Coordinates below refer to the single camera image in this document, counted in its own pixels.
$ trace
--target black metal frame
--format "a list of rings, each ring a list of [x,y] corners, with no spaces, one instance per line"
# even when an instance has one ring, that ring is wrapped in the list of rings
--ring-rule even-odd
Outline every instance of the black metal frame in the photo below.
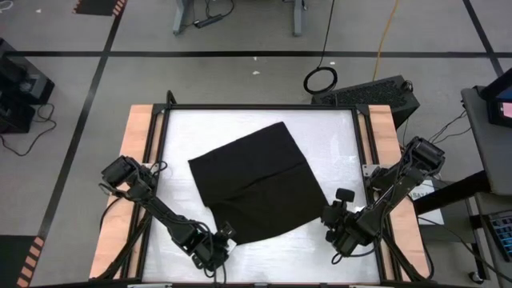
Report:
[[[358,119],[358,113],[361,113],[365,119],[366,123],[366,132],[368,133],[368,141],[370,144],[370,152],[372,157],[373,164],[378,164],[378,153],[377,153],[377,147],[374,139],[374,133],[373,128],[371,125],[370,120],[370,113],[368,109],[368,105],[355,105],[355,106],[314,106],[314,105],[260,105],[260,104],[175,104],[175,101],[173,99],[173,103],[167,103],[167,104],[154,104],[153,110],[151,113],[151,120],[150,120],[150,128],[148,130],[148,135],[146,139],[146,147],[144,151],[144,157],[143,162],[148,162],[150,160],[150,152],[151,147],[153,144],[153,137],[156,123],[157,123],[157,117],[163,113],[163,121],[162,121],[162,128],[160,130],[160,139],[158,141],[158,148],[157,148],[157,161],[161,161],[163,158],[163,147],[166,140],[166,132],[170,117],[170,111],[171,110],[349,110],[352,114],[352,120],[354,123],[354,133],[356,138],[356,143],[358,144],[358,156],[359,161],[361,163],[361,173],[362,172],[362,165],[366,164],[366,157],[365,157],[365,151],[362,145],[362,134],[361,129],[359,126],[359,119]],[[372,191],[365,191],[366,194],[366,200],[368,203],[372,203],[374,201],[374,196]],[[140,214],[140,206],[135,206],[134,210],[132,212],[131,217],[131,223],[130,223],[130,231],[128,234],[128,238],[131,237],[134,228],[136,227],[138,223],[138,217]],[[386,219],[385,224],[385,230],[387,230],[387,233],[389,233],[393,237],[393,230],[391,227],[391,221],[389,216]],[[144,234],[142,235],[142,244],[141,244],[141,250],[138,258],[138,266],[135,278],[136,279],[142,279],[142,273],[144,271],[144,265],[146,260],[146,252],[147,252],[147,246],[148,246],[148,240],[150,235],[150,224],[144,231]],[[377,268],[379,273],[379,279],[380,282],[386,281],[386,272],[384,270],[384,264],[383,264],[383,256],[382,256],[382,249],[380,246],[380,243],[374,243],[374,245],[378,245],[378,249],[375,251],[375,256],[377,259]],[[401,269],[398,264],[398,261],[391,255],[393,270],[394,270],[394,278],[398,281],[402,280],[402,274]],[[128,267],[130,267],[130,261],[131,256],[128,257],[126,263],[124,263],[122,267],[122,274],[121,278],[127,278],[128,275]],[[186,286],[186,283],[174,283],[174,286]],[[228,284],[228,286],[240,286],[239,284]],[[327,285],[325,284],[325,287],[335,287],[333,285]]]

